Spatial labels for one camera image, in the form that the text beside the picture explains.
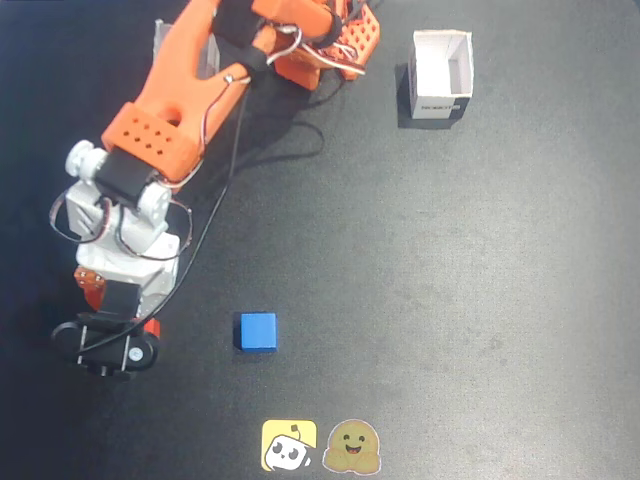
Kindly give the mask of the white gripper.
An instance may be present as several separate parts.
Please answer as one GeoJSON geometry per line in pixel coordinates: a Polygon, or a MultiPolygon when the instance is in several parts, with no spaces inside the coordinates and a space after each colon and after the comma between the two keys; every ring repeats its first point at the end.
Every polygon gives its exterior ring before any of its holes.
{"type": "Polygon", "coordinates": [[[148,315],[173,289],[179,260],[168,260],[178,252],[179,237],[163,233],[145,252],[153,260],[125,251],[113,237],[80,245],[76,251],[78,267],[74,279],[83,291],[88,305],[95,311],[101,307],[107,281],[136,284],[141,287],[136,315],[148,315]]]}

